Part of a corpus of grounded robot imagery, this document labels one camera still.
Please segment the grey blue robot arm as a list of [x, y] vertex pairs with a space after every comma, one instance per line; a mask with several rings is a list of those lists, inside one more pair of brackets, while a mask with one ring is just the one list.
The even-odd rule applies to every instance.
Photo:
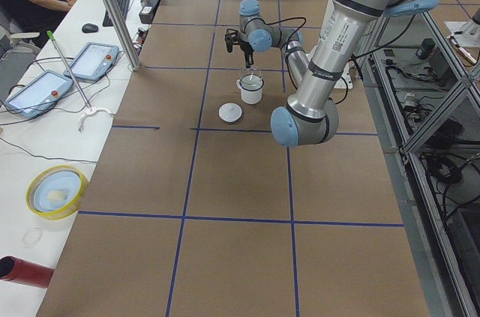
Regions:
[[330, 94], [365, 32], [380, 18], [415, 15], [440, 0], [332, 0], [333, 11], [322, 28], [312, 56], [292, 28], [267, 25], [257, 0], [240, 4], [238, 37], [255, 52], [281, 50], [298, 87], [284, 106], [271, 114], [271, 132], [283, 146], [315, 145], [330, 140], [338, 128], [338, 111]]

